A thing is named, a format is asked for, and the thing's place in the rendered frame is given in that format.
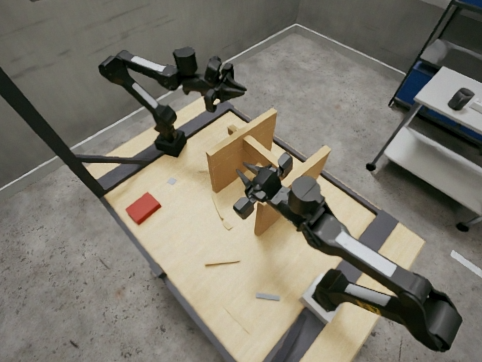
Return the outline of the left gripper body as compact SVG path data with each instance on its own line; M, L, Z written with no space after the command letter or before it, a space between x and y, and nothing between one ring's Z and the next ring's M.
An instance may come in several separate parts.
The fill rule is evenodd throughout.
M231 67L230 70L225 71L226 69L229 69L230 67ZM227 86L226 75L228 74L228 72L231 74L231 78L234 79L234 69L233 69L232 63L226 63L224 65L224 67L221 70L222 78L220 78L219 75L216 76L216 78L214 79L213 82L215 82L214 85L217 84L217 83L218 84L215 85L214 88L212 86L209 86L209 85L205 84L204 82L202 82L201 77L204 77L205 72L203 74L198 75L197 80L196 80L196 90L197 90L197 92L201 93L201 96L204 96L206 94L206 92L208 91L208 94L206 94L206 96L203 97L204 103L205 103L205 108L208 112L215 113L215 111L217 109L217 106L216 106L216 104L213 104L213 103L215 102L216 99L220 100L219 85L223 82ZM209 90L210 88L213 89L213 90ZM211 98L212 98L212 101L211 101Z

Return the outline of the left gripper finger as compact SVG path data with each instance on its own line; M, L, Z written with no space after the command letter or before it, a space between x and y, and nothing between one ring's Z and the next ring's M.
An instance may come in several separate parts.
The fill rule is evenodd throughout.
M244 96L245 92L233 89L233 88L228 88L226 85L221 83L219 86L219 97L220 97L220 103L222 104L225 101Z
M243 85L239 84L238 82L234 81L231 78L231 74L229 72L226 75L226 84L227 84L227 87L238 89L238 90L241 90L241 91L244 91L244 92L247 91L246 87L244 87Z

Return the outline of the tan wooden board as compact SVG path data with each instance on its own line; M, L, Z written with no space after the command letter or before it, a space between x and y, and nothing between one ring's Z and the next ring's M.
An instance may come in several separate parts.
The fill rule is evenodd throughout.
M300 176L310 176L314 179L318 179L323 166L331 152L331 149L326 145L316 152L312 157L305 161L301 166L294 170L281 182L285 187L291 189L293 181ZM255 218L254 233L259 237L264 233L272 224L274 224L282 215L277 213L266 202L257 203L257 211Z
M248 171L243 162L259 163L243 149L243 138L250 135L271 152L277 111L271 108L238 131L206 151L212 190L217 194L239 175Z

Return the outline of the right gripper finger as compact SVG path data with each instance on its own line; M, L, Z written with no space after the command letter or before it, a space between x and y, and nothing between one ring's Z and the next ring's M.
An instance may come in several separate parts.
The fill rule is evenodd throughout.
M236 169L236 172L238 173L239 177L241 178L242 182L245 183L245 187L246 189L244 190L245 192L245 195L246 197L248 198L247 196L247 192L252 188L254 187L253 184L252 184L252 181L250 181L241 171L239 171L238 169Z
M243 162L243 166L246 167L249 171L251 171L253 174L255 174L256 176L259 174L259 172L261 171L262 168L264 167L260 167L260 166L255 166L255 165L252 165L252 164L248 164L248 163L245 163ZM268 166L265 166L265 168L270 168L272 166L272 164L269 164Z

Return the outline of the red rectangular block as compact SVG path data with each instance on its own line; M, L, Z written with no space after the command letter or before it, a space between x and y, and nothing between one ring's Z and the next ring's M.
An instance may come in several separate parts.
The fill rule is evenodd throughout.
M125 211L138 224L142 224L162 206L148 191L129 205Z

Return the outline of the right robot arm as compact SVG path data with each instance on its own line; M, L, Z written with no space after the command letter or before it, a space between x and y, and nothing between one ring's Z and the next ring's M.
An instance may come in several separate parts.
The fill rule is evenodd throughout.
M276 195L287 190L276 172L265 167L252 184L256 187L251 195L261 203L268 197L266 202L274 204ZM351 303L405 326L415 340L433 351L449 351L463 319L448 295L434 289L424 276L411 273L353 237L325 199L316 179L297 177L280 215L303 234L311 248L342 258L397 297L349 282L341 270L331 268L315 286L313 299L322 303L327 313L335 312L341 303Z

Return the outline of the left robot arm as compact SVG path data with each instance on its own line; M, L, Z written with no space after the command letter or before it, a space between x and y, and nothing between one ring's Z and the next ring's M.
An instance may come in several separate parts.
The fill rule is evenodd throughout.
M178 135L173 125L177 120L177 114L169 105L160 105L130 76L128 69L155 79L160 86L168 90L177 90L182 82L184 88L182 91L186 96L191 91L197 92L196 80L199 74L194 73L198 70L195 50L192 47L175 49L173 57L176 66L159 65L131 54L127 50L121 50L116 56L110 55L99 65L99 72L104 78L111 83L121 85L152 114L156 125L158 124L155 125L154 130L160 133L159 140L169 143L173 143ZM219 70L222 62L218 56L211 56L211 59L212 61L207 65L205 77L201 77L201 80L214 87L214 79L217 75L221 76Z

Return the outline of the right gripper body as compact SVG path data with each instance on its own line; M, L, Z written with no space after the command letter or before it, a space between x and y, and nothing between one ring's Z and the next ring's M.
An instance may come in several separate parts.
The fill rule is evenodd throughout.
M277 161L279 165L277 168L278 170L272 166L269 169L276 172L278 177L281 175L280 177L285 178L293 170L293 158L287 152L284 152ZM255 210L254 204L257 202L257 200L251 195L253 188L254 187L247 192L248 199L251 202L247 199L247 197L241 197L233 205L233 210L242 220L246 220ZM280 214L282 207L288 201L290 190L291 189L287 187L285 192L280 191L275 197L278 199L278 201L274 201L274 204L266 201L265 202Z

